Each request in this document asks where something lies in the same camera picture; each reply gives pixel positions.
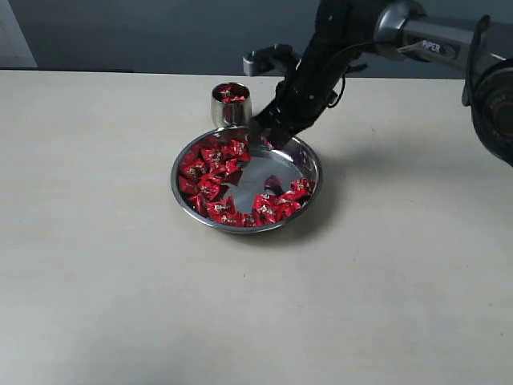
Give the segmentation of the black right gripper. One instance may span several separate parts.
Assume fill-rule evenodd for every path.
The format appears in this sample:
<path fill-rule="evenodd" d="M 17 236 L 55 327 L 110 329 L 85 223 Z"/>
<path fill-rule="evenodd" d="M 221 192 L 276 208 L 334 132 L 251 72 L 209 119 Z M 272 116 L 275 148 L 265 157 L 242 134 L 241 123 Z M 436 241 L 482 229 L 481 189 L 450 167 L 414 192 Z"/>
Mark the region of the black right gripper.
<path fill-rule="evenodd" d="M 313 36 L 297 68 L 274 100 L 249 121 L 249 143 L 282 149 L 311 127 L 349 64 L 373 46 L 380 14 L 379 1 L 320 2 Z"/>

